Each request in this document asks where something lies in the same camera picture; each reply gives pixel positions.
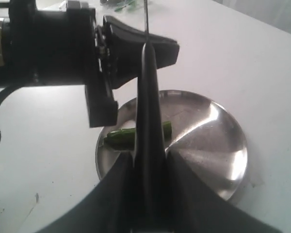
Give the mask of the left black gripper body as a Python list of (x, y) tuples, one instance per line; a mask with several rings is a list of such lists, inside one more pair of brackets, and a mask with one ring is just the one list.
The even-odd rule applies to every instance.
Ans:
[(39, 85), (99, 84), (94, 8), (36, 11), (33, 17), (34, 67)]

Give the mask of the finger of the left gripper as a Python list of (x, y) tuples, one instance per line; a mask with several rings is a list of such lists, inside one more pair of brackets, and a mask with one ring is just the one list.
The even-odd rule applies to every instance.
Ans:
[[(103, 32), (109, 58), (111, 87), (118, 89), (141, 73), (142, 50), (145, 33), (113, 16), (103, 17)], [(149, 39), (156, 54), (157, 68), (168, 67), (177, 62), (179, 44), (171, 38), (150, 34)]]
[(89, 127), (114, 126), (117, 123), (118, 102), (106, 77), (96, 71), (85, 82), (85, 98)]

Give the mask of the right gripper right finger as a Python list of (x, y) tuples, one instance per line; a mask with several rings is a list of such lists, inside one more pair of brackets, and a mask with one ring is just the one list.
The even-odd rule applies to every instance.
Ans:
[(166, 158), (176, 233), (278, 233), (219, 197), (176, 151)]

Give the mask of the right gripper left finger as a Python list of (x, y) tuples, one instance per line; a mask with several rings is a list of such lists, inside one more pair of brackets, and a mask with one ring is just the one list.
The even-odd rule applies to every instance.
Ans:
[(99, 184), (40, 233), (130, 233), (133, 158), (121, 152)]

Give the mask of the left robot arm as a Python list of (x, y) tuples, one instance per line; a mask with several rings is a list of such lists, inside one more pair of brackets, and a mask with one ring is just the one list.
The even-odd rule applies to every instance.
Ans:
[(89, 126), (117, 123), (113, 90), (138, 77), (146, 35), (104, 16), (85, 1), (65, 11), (39, 10), (33, 0), (0, 2), (0, 88), (83, 85)]

